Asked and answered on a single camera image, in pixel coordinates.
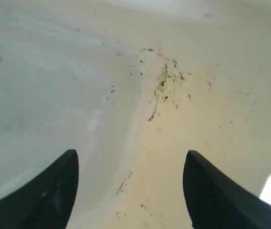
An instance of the black plastic part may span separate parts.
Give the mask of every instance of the black plastic part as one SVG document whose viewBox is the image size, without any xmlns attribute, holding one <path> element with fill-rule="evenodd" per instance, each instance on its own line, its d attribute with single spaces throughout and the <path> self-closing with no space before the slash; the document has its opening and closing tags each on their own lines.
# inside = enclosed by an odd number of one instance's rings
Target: black plastic part
<svg viewBox="0 0 271 229">
<path fill-rule="evenodd" d="M 239 186 L 196 151 L 187 153 L 183 189 L 195 229 L 271 229 L 271 205 Z"/>
<path fill-rule="evenodd" d="M 0 200 L 0 229 L 65 229 L 78 177 L 77 153 L 68 150 L 29 183 Z"/>
</svg>

